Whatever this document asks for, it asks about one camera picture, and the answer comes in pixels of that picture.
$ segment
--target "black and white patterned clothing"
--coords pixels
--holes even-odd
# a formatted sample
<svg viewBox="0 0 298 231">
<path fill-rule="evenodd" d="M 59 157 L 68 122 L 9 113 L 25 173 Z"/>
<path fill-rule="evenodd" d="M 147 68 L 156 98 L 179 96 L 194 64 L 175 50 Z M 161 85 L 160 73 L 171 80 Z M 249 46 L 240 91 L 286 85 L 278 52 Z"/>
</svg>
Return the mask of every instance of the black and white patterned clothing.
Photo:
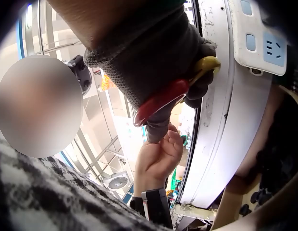
<svg viewBox="0 0 298 231">
<path fill-rule="evenodd" d="M 32 158 L 0 132 L 0 230 L 169 230 L 54 157 Z"/>
</svg>

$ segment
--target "gloved hand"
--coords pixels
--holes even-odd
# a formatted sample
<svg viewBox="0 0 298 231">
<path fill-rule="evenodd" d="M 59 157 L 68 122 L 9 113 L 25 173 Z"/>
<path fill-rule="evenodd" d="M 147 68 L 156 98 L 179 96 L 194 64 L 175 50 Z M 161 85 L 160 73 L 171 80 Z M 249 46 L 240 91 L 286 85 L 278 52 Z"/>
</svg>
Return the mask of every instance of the gloved hand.
<svg viewBox="0 0 298 231">
<path fill-rule="evenodd" d="M 198 54 L 196 55 L 195 61 L 202 59 L 207 56 L 215 56 L 216 45 L 211 43 L 208 40 L 200 45 Z M 189 71 L 186 73 L 186 76 L 189 76 L 189 79 L 193 76 L 189 75 Z M 191 108 L 199 108 L 201 106 L 202 97 L 206 94 L 208 90 L 208 85 L 213 81 L 213 70 L 208 71 L 205 75 L 199 78 L 189 89 L 184 102 Z M 167 132 L 167 127 L 169 124 L 169 118 L 171 115 L 171 110 L 175 105 L 175 101 L 169 103 L 155 114 L 153 114 L 147 121 L 146 129 L 147 139 L 151 143 L 158 143 L 162 137 Z"/>
<path fill-rule="evenodd" d="M 215 48 L 215 44 L 205 40 L 204 43 L 200 45 L 198 59 L 200 60 L 207 56 L 216 57 Z M 184 102 L 191 108 L 199 108 L 201 106 L 202 97 L 207 93 L 208 85 L 211 84 L 212 81 L 213 70 L 208 71 L 190 87 L 186 97 L 184 98 Z"/>
<path fill-rule="evenodd" d="M 138 9 L 84 55 L 86 64 L 102 68 L 135 109 L 169 82 L 190 80 L 194 64 L 215 55 L 214 46 L 189 24 L 183 5 L 160 9 L 152 4 L 149 1 L 149 6 Z M 208 73 L 191 87 L 186 99 L 189 106 L 201 105 L 212 79 Z M 174 104 L 148 119 L 148 142 L 158 143 L 165 136 Z"/>
</svg>

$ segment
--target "skin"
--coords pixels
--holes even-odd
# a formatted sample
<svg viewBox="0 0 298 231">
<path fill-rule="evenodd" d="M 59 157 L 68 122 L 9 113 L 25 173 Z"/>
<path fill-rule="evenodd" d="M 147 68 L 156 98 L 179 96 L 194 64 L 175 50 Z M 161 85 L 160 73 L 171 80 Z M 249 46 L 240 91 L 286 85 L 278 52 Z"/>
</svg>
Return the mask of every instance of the skin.
<svg viewBox="0 0 298 231">
<path fill-rule="evenodd" d="M 183 141 L 174 125 L 159 143 L 145 142 L 138 154 L 135 166 L 134 196 L 142 192 L 164 188 L 166 178 L 179 164 L 183 153 Z"/>
<path fill-rule="evenodd" d="M 93 50 L 99 41 L 145 0 L 48 0 L 83 43 Z"/>
</svg>

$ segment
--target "power outlet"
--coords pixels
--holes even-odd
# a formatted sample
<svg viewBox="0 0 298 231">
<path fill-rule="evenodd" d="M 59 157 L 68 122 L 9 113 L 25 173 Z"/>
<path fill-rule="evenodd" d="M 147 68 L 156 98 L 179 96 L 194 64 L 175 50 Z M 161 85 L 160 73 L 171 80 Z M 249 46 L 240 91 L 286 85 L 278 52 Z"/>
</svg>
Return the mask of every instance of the power outlet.
<svg viewBox="0 0 298 231">
<path fill-rule="evenodd" d="M 276 35 L 264 32 L 263 35 L 263 59 L 283 67 L 285 64 L 286 41 Z"/>
</svg>

